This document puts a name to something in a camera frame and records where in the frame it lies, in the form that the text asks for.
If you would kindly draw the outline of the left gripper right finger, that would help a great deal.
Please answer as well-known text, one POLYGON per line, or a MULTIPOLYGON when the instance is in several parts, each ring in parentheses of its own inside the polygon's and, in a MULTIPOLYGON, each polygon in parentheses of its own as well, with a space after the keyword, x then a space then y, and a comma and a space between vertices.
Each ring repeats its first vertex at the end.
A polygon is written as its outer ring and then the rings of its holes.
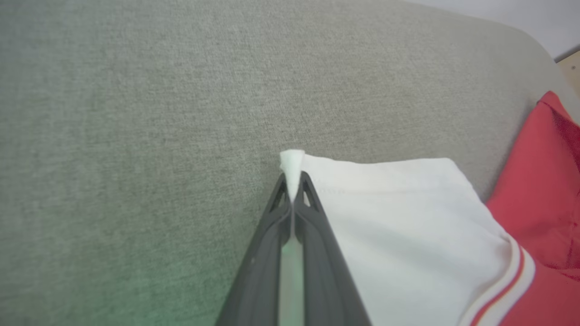
POLYGON ((294 212, 305 260, 304 324, 370 326, 331 223, 306 172, 300 175, 294 212))

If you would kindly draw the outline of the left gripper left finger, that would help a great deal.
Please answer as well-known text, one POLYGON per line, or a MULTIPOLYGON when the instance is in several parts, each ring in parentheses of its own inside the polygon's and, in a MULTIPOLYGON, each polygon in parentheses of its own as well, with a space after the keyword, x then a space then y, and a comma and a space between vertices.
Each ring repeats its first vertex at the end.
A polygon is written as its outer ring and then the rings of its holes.
POLYGON ((218 326, 277 326, 281 248, 290 237, 291 204, 280 175, 245 252, 218 326))

